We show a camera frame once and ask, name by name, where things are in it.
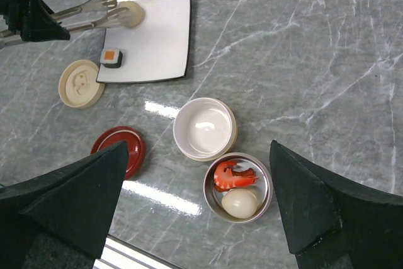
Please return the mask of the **red shrimp toy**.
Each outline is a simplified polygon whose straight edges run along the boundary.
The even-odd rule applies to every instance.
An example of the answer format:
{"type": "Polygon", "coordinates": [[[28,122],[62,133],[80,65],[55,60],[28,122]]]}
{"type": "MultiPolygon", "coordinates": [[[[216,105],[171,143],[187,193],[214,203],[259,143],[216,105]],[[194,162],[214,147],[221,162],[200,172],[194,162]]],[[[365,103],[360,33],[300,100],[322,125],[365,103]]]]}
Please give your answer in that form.
{"type": "Polygon", "coordinates": [[[213,174],[214,184],[231,190],[257,183],[259,177],[256,176],[252,168],[245,171],[235,171],[236,166],[235,161],[221,162],[213,174]]]}

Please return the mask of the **white egg toy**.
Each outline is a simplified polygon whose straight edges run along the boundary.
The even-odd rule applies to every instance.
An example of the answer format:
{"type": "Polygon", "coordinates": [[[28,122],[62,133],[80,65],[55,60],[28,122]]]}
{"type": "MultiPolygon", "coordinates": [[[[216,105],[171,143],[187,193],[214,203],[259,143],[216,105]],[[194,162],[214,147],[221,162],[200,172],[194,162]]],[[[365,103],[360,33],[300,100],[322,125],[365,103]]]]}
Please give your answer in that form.
{"type": "Polygon", "coordinates": [[[223,196],[221,203],[228,214],[238,219],[251,217],[258,208],[258,199],[255,195],[242,188],[229,191],[223,196]]]}

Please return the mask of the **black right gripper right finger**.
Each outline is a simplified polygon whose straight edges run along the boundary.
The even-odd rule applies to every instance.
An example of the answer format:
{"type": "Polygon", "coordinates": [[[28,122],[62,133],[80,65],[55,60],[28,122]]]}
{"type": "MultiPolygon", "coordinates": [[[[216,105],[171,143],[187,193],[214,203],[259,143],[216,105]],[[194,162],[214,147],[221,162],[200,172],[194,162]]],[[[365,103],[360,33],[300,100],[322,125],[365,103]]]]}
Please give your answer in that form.
{"type": "Polygon", "coordinates": [[[359,184],[272,141],[270,168],[299,268],[402,268],[402,197],[359,184]]]}

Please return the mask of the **steamed bun toy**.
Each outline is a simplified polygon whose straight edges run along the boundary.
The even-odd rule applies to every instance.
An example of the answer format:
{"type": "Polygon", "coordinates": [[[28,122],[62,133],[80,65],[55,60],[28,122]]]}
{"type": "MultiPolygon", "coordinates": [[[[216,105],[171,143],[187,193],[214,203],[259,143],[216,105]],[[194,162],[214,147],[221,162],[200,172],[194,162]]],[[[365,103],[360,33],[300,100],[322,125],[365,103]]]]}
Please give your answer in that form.
{"type": "Polygon", "coordinates": [[[123,1],[118,4],[118,8],[125,8],[119,14],[121,24],[126,28],[133,28],[139,25],[144,19],[144,9],[135,1],[123,1]]]}

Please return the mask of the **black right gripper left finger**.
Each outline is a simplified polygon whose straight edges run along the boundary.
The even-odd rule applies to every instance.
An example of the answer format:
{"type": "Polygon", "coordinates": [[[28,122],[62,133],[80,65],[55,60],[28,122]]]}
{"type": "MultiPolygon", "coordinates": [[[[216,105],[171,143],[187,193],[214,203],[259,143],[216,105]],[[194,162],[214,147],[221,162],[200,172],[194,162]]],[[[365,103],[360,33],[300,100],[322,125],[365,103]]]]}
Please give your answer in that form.
{"type": "Polygon", "coordinates": [[[124,141],[1,187],[1,268],[92,268],[128,164],[124,141]]]}

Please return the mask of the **metal food tongs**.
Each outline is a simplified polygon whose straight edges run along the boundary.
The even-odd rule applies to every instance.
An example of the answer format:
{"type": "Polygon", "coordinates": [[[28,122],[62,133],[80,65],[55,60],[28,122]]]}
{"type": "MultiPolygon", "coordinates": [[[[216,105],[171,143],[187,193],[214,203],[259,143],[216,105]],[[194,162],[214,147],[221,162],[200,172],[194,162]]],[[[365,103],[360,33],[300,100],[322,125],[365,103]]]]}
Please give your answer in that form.
{"type": "MultiPolygon", "coordinates": [[[[52,13],[51,17],[69,33],[94,30],[98,28],[122,27],[119,14],[125,8],[118,8],[117,0],[88,0],[78,6],[52,13]]],[[[1,48],[26,44],[19,34],[1,37],[1,48]]]]}

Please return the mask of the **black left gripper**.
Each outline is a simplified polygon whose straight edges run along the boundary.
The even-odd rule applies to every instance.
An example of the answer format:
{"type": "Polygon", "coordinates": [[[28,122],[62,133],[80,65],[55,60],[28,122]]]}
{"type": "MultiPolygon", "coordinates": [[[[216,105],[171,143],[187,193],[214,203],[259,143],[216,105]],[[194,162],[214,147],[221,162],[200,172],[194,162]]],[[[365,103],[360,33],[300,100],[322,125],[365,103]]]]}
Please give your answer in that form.
{"type": "Polygon", "coordinates": [[[42,0],[1,0],[1,16],[11,33],[24,42],[69,40],[70,33],[55,21],[42,0]]]}

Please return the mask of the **salmon sushi roll toy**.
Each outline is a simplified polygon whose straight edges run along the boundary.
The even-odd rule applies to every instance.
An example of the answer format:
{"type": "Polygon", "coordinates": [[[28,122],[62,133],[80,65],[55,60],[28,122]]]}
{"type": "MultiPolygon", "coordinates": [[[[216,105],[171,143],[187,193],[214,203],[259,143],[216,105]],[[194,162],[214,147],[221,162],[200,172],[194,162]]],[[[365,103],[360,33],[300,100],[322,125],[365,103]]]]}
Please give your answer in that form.
{"type": "Polygon", "coordinates": [[[104,48],[99,61],[106,68],[116,69],[121,67],[122,60],[123,52],[120,49],[104,48]]]}

